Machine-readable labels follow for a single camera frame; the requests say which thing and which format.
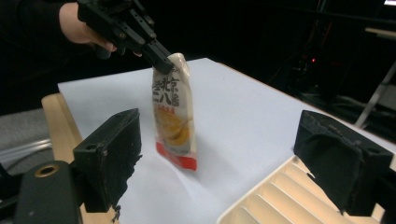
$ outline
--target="human hand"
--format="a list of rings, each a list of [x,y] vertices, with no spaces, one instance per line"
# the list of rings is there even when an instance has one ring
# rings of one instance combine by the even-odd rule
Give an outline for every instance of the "human hand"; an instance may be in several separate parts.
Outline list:
[[[107,41],[87,24],[78,19],[78,4],[66,3],[59,11],[59,23],[66,38],[76,44],[99,45],[104,49],[114,52],[117,50],[111,42]]]

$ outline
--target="beige plastic tray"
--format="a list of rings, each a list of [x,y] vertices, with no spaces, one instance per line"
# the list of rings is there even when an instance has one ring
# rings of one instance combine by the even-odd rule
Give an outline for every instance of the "beige plastic tray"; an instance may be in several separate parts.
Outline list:
[[[295,156],[228,208],[217,224],[374,224],[384,209],[377,205],[371,217],[351,217],[339,210],[307,175]]]

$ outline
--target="wooden plank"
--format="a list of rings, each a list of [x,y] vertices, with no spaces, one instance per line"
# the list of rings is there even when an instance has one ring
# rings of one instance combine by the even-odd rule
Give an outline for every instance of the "wooden plank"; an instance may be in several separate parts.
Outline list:
[[[60,93],[48,95],[41,100],[46,115],[49,137],[52,143],[54,159],[57,161],[74,160],[73,149],[82,141],[81,134]],[[87,213],[84,204],[80,207],[84,224],[109,224],[115,211],[110,208],[107,213]]]

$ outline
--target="yellow packaging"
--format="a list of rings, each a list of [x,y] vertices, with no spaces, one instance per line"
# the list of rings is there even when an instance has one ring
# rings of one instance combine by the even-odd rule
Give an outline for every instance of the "yellow packaging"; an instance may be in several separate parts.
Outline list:
[[[168,75],[154,69],[152,78],[156,148],[172,163],[195,171],[197,161],[190,68],[181,53],[168,58],[174,69]]]

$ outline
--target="white table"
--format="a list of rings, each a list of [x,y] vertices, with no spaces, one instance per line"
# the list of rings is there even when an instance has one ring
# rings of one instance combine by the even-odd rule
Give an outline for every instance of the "white table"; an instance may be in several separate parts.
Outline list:
[[[59,84],[83,138],[113,114],[139,108],[142,155],[120,199],[122,224],[216,223],[248,190],[293,155],[302,110],[325,114],[207,58],[189,61],[198,170],[155,149],[152,69]],[[396,152],[386,140],[347,124]]]

